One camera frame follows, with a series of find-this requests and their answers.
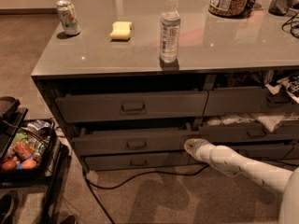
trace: floor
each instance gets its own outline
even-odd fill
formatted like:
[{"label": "floor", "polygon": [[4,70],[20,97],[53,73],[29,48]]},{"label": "floor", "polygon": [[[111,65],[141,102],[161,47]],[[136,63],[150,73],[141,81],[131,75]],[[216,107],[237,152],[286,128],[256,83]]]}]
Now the floor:
[{"label": "floor", "polygon": [[[0,96],[19,98],[21,105],[29,109],[28,119],[51,117],[30,74],[58,23],[57,14],[0,15]],[[69,215],[76,215],[82,224],[111,223],[89,191],[71,150],[68,164],[57,208],[53,210],[53,223],[60,223]],[[87,177],[97,185],[113,187],[147,171],[192,174],[203,166],[89,172]],[[93,188],[93,191],[115,223],[274,224],[281,202],[244,176],[229,178],[210,167],[190,176],[141,175],[117,189]],[[32,201],[32,208],[24,214],[24,201],[19,201],[15,223],[34,224],[34,218],[24,217],[38,209],[40,204],[35,206],[35,203],[38,201]]]}]

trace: baseboard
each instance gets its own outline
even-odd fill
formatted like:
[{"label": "baseboard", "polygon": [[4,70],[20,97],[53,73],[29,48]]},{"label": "baseboard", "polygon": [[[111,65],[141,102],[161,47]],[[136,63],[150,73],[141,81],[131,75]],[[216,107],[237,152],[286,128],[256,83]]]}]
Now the baseboard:
[{"label": "baseboard", "polygon": [[56,8],[0,8],[0,15],[55,14]]}]

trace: water bottle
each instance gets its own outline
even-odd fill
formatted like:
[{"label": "water bottle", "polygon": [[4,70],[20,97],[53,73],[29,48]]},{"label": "water bottle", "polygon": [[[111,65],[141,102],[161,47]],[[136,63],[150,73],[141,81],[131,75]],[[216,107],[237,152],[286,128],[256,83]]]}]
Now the water bottle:
[{"label": "water bottle", "polygon": [[160,58],[165,63],[172,63],[177,59],[179,27],[177,0],[166,0],[165,10],[161,15],[160,31]]}]

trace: shoe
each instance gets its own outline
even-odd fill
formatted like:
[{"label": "shoe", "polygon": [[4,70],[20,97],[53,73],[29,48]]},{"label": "shoe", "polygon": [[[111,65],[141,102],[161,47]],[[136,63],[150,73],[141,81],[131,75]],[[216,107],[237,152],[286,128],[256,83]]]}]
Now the shoe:
[{"label": "shoe", "polygon": [[12,212],[14,209],[13,197],[9,194],[0,199],[0,224],[12,223]]},{"label": "shoe", "polygon": [[77,219],[74,215],[68,216],[60,224],[77,224]]}]

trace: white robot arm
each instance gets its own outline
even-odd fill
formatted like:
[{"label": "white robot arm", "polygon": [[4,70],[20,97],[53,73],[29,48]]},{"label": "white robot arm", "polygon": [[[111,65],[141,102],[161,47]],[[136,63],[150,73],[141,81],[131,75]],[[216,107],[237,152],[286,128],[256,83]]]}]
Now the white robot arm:
[{"label": "white robot arm", "polygon": [[299,223],[299,169],[294,172],[241,156],[226,146],[214,146],[205,139],[189,139],[185,150],[228,176],[245,175],[258,185],[283,195],[279,224]]}]

